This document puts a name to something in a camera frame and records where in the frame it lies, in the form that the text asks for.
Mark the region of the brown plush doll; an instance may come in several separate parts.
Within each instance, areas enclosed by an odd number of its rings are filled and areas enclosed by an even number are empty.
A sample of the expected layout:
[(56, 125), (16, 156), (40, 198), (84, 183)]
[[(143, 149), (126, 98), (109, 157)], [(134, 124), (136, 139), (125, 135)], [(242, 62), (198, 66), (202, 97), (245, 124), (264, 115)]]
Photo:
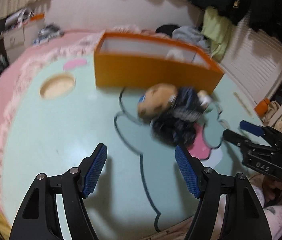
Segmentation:
[(137, 105), (138, 117), (151, 123), (152, 132), (170, 145), (190, 146), (197, 131), (195, 123), (211, 102), (205, 90), (159, 83), (150, 87)]

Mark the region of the orange bottle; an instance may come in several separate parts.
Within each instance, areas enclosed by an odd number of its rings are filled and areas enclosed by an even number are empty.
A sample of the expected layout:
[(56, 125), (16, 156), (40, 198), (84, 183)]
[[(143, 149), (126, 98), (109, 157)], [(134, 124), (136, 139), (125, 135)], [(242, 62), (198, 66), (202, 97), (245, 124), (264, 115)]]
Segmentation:
[(268, 111), (268, 105), (270, 104), (270, 100), (268, 98), (264, 98), (262, 101), (258, 103), (258, 105), (254, 108), (255, 113), (262, 118), (265, 113)]

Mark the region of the light green hanging garment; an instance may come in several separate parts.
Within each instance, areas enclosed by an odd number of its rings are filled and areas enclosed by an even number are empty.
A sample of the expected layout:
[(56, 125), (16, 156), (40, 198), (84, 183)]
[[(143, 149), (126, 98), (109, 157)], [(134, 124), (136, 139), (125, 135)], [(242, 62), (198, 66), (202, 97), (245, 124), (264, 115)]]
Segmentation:
[(214, 7), (207, 7), (204, 11), (202, 35), (210, 40), (210, 55), (220, 62), (226, 53), (232, 33), (232, 22), (219, 16)]

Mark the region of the white fluffy toy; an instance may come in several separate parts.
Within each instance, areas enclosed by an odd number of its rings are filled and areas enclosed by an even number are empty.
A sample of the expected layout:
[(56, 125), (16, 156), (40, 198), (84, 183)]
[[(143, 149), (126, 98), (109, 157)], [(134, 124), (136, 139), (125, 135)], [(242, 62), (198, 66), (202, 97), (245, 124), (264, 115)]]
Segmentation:
[(180, 49), (170, 49), (165, 57), (167, 60), (174, 60), (174, 61), (184, 61), (184, 54), (183, 51)]

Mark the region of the grey clothes pile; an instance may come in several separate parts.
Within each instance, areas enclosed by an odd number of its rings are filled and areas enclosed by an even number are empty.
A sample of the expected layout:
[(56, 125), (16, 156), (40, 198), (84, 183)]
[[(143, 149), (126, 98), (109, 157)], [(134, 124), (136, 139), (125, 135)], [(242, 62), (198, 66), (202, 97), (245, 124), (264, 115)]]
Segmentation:
[(210, 53), (210, 41), (196, 28), (182, 26), (172, 32), (172, 38), (178, 41), (200, 47), (206, 53)]

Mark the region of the orange cardboard box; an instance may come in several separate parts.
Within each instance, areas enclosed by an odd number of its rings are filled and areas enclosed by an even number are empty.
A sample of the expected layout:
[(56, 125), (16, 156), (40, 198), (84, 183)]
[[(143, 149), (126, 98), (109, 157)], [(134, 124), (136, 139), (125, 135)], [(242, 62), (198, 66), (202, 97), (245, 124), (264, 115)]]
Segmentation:
[[(167, 60), (180, 49), (184, 61)], [(147, 89), (159, 83), (191, 86), (212, 93), (224, 72), (201, 48), (157, 36), (105, 32), (94, 51), (98, 87)]]

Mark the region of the white drawer cabinet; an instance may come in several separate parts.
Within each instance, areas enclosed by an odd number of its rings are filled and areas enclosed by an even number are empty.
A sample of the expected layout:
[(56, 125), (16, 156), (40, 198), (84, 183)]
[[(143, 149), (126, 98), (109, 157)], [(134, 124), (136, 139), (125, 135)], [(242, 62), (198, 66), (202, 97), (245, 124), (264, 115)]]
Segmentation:
[(5, 33), (3, 41), (8, 58), (11, 61), (18, 58), (26, 48), (32, 46), (39, 31), (43, 28), (44, 21), (37, 21)]

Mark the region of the clothes heap on bed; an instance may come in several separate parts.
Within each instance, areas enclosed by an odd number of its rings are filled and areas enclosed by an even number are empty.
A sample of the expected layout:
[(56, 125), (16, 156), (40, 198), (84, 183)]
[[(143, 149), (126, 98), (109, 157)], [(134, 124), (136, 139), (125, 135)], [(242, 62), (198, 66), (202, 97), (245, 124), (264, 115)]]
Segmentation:
[(39, 46), (63, 35), (64, 31), (58, 25), (50, 24), (39, 31), (37, 38), (33, 41), (33, 45)]

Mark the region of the white hair dryer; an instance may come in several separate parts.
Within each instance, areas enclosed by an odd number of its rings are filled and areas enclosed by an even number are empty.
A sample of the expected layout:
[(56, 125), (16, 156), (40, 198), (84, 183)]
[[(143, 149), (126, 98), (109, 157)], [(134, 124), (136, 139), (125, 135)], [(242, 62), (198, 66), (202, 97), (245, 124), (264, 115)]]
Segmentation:
[(10, 26), (18, 23), (19, 21), (26, 20), (31, 16), (31, 13), (32, 9), (29, 7), (20, 9), (19, 11), (13, 13), (12, 15), (6, 18), (5, 25)]

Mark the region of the orange box lid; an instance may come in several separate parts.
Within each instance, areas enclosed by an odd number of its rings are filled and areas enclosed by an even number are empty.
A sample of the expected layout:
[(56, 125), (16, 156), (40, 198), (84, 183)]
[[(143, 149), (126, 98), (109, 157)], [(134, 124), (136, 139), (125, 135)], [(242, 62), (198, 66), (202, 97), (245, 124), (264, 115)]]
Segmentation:
[(30, 21), (39, 21), (39, 20), (44, 20), (45, 18), (45, 14), (44, 13), (40, 13), (40, 14), (35, 14), (33, 16), (31, 16)]

